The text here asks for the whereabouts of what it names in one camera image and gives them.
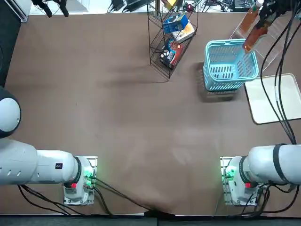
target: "red button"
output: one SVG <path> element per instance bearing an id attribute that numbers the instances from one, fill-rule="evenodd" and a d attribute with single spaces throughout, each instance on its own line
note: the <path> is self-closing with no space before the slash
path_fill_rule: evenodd
<path id="1" fill-rule="evenodd" d="M 250 188 L 251 187 L 251 183 L 245 183 L 245 188 Z"/>

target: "blue basket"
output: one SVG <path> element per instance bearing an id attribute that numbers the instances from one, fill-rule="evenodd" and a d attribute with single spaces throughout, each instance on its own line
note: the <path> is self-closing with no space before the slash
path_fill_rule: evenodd
<path id="1" fill-rule="evenodd" d="M 208 91 L 236 90 L 257 77 L 256 55 L 254 52 L 245 54 L 244 41 L 231 39 L 207 43 L 203 72 Z"/>

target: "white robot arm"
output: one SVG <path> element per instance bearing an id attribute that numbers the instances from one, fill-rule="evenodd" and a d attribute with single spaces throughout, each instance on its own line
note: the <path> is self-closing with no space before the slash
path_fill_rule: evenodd
<path id="1" fill-rule="evenodd" d="M 95 169 L 85 157 L 57 150 L 36 150 L 6 138 L 19 126 L 16 98 L 0 88 L 0 185 L 64 184 L 65 204 L 93 204 L 90 176 Z"/>
<path id="2" fill-rule="evenodd" d="M 300 162 L 301 146 L 285 144 L 254 147 L 248 156 L 232 158 L 225 170 L 232 203 L 246 205 L 259 183 L 301 185 Z"/>

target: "brown tablecloth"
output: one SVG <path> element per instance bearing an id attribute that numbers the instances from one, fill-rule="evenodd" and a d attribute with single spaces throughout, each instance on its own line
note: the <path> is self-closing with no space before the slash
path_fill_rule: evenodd
<path id="1" fill-rule="evenodd" d="M 279 123 L 254 124 L 244 89 L 231 101 L 204 102 L 198 93 L 205 45 L 227 39 L 242 17 L 200 14 L 197 35 L 171 81 L 163 83 L 148 65 L 146 14 L 30 16 L 21 26 L 6 86 L 22 107 L 12 137 L 37 149 L 97 155 L 98 177 L 141 203 L 174 214 L 213 214 L 222 192 L 220 156 L 289 143 Z M 301 82 L 298 39 L 300 33 L 283 72 Z M 301 122 L 291 124 L 298 139 Z M 33 187 L 62 201 L 61 185 Z M 31 207 L 16 186 L 0 191 L 0 213 L 49 213 Z M 113 213 L 143 211 L 103 193 Z M 291 198 L 272 189 L 266 209 L 282 208 Z M 300 207 L 298 199 L 281 215 L 300 217 Z M 98 203 L 78 209 L 103 213 Z M 218 214 L 240 212 L 218 208 Z"/>

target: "orange bottle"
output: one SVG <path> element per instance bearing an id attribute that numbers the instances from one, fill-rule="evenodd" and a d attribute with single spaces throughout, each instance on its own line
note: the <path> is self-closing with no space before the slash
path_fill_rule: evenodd
<path id="1" fill-rule="evenodd" d="M 246 13 L 245 18 L 239 25 L 239 31 L 241 34 L 245 34 L 248 32 L 250 26 L 258 16 L 259 9 L 262 6 L 263 2 L 264 0 L 257 0 L 255 4 Z"/>
<path id="2" fill-rule="evenodd" d="M 263 27 L 260 28 L 254 26 L 254 28 L 251 30 L 249 36 L 243 44 L 245 53 L 250 52 L 251 49 L 255 46 L 255 44 L 261 41 L 260 39 L 264 37 L 263 35 L 268 33 L 268 26 L 268 23 L 266 23 Z"/>

